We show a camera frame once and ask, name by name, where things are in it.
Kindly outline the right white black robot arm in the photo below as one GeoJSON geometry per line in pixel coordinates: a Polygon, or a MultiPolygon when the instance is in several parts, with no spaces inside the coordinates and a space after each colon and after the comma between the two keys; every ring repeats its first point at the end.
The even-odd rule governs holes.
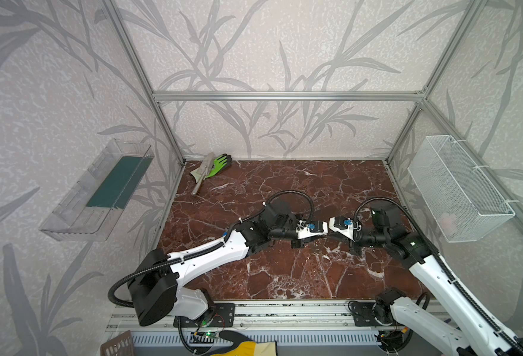
{"type": "Polygon", "coordinates": [[[377,305],[385,315],[444,355],[523,355],[523,338],[464,286],[405,208],[385,197],[365,203],[376,203],[371,209],[373,228],[364,228],[355,217],[333,217],[330,232],[347,240],[355,252],[362,247],[382,247],[429,290],[456,326],[434,317],[398,289],[377,296],[377,305]]]}

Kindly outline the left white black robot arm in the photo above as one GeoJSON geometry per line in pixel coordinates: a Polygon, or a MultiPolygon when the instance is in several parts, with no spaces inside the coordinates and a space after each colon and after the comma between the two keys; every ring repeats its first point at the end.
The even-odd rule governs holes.
{"type": "Polygon", "coordinates": [[[263,208],[232,223],[217,240],[182,252],[148,253],[132,274],[114,283],[107,294],[116,306],[133,308],[140,326],[150,326],[166,316],[189,320],[209,320],[215,304],[204,289],[188,289],[187,284],[220,266],[264,251],[276,240],[288,240],[292,247],[324,237],[328,223],[315,220],[315,205],[305,193],[310,207],[308,217],[294,214],[282,193],[273,194],[263,208]]]}

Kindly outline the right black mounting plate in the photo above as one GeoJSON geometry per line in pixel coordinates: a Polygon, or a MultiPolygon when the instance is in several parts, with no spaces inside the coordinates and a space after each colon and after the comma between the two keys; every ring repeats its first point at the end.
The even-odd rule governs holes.
{"type": "Polygon", "coordinates": [[[377,326],[373,314],[373,302],[349,301],[347,308],[352,315],[355,326],[377,326]]]}

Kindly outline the black mounting plate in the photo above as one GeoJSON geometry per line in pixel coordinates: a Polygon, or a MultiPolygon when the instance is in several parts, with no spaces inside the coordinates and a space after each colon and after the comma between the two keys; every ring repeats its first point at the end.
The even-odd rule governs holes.
{"type": "Polygon", "coordinates": [[[347,308],[352,315],[355,326],[377,326],[373,314],[373,302],[349,301],[347,308]]]}
{"type": "Polygon", "coordinates": [[[176,317],[174,327],[178,328],[204,328],[215,327],[225,328],[233,326],[233,320],[236,313],[236,304],[234,303],[215,303],[209,307],[205,313],[198,318],[191,320],[187,317],[176,317]]]}

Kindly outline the pink object in basket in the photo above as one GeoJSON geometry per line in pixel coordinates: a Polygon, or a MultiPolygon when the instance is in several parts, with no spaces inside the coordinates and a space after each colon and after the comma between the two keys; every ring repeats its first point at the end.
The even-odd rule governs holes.
{"type": "Polygon", "coordinates": [[[457,233],[457,231],[458,231],[457,215],[443,213],[440,216],[440,218],[438,219],[438,222],[439,222],[439,226],[440,226],[442,232],[446,236],[452,236],[457,233]]]}

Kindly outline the green black work glove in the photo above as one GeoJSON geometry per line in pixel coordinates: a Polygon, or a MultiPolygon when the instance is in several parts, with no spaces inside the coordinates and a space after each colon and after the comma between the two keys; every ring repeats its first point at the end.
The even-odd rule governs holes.
{"type": "Polygon", "coordinates": [[[233,162],[233,158],[229,154],[222,154],[220,157],[214,159],[213,166],[206,176],[206,179],[212,178],[215,175],[221,173],[223,170],[228,169],[233,162]]]}

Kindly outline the grey work glove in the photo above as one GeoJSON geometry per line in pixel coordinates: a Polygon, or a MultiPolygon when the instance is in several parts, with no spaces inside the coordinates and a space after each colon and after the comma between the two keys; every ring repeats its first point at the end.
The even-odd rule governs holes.
{"type": "Polygon", "coordinates": [[[200,166],[191,172],[191,175],[195,179],[195,187],[193,188],[192,195],[196,195],[198,193],[202,182],[209,175],[209,173],[212,169],[214,159],[215,159],[215,154],[213,152],[209,153],[203,159],[200,166]]]}

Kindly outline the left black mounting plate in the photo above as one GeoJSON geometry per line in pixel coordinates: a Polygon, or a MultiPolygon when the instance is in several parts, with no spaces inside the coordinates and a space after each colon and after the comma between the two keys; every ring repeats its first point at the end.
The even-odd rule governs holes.
{"type": "Polygon", "coordinates": [[[209,307],[205,313],[198,318],[191,320],[187,317],[176,317],[174,327],[178,328],[204,328],[215,327],[225,328],[233,326],[233,320],[236,313],[236,304],[234,303],[215,303],[209,307]]]}

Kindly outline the yellow black glove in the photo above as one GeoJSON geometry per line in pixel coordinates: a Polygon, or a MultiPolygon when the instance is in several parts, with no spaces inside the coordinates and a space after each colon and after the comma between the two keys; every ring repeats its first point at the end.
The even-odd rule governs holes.
{"type": "Polygon", "coordinates": [[[275,341],[257,343],[247,336],[230,330],[219,333],[222,340],[230,341],[231,345],[215,349],[206,355],[224,356],[277,356],[277,344],[275,341]]]}

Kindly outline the brown perforated plastic piece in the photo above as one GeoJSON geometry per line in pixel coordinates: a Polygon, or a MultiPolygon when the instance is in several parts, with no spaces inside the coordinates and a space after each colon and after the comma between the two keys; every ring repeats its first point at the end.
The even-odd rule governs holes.
{"type": "Polygon", "coordinates": [[[130,331],[121,333],[103,343],[100,347],[101,356],[135,356],[135,346],[130,331]]]}

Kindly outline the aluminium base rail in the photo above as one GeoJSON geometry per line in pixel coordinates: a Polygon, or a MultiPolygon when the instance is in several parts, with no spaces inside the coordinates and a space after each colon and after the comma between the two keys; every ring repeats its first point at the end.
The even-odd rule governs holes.
{"type": "MultiPolygon", "coordinates": [[[[377,321],[377,326],[355,326],[345,300],[240,300],[223,303],[236,304],[231,327],[175,328],[175,317],[172,316],[151,326],[140,326],[134,310],[118,306],[106,326],[105,336],[110,340],[130,331],[135,346],[139,348],[188,344],[193,349],[215,349],[230,345],[219,336],[220,332],[230,330],[257,343],[275,341],[280,347],[378,349],[390,341],[389,332],[407,328],[399,323],[386,326],[377,321]]],[[[450,326],[456,326],[439,301],[432,300],[422,308],[450,326]]]]}

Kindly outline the clear plastic wall tray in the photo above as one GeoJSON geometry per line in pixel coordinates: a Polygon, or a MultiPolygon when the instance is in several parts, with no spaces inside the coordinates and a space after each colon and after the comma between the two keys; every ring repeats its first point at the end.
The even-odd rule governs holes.
{"type": "Polygon", "coordinates": [[[107,240],[154,158],[150,144],[111,139],[40,231],[60,242],[107,240]]]}

